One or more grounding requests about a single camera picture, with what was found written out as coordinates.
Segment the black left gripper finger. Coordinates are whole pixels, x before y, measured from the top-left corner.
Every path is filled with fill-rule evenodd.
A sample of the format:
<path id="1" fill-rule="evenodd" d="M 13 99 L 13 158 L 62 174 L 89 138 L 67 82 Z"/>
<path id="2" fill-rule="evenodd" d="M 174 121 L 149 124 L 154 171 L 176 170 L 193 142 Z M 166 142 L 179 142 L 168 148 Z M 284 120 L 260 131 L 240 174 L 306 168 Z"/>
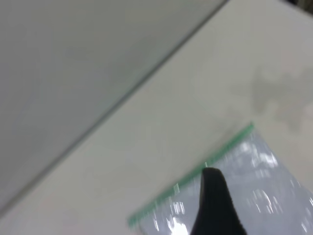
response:
<path id="1" fill-rule="evenodd" d="M 246 235 L 222 172 L 207 167 L 201 172 L 199 210 L 192 235 Z"/>

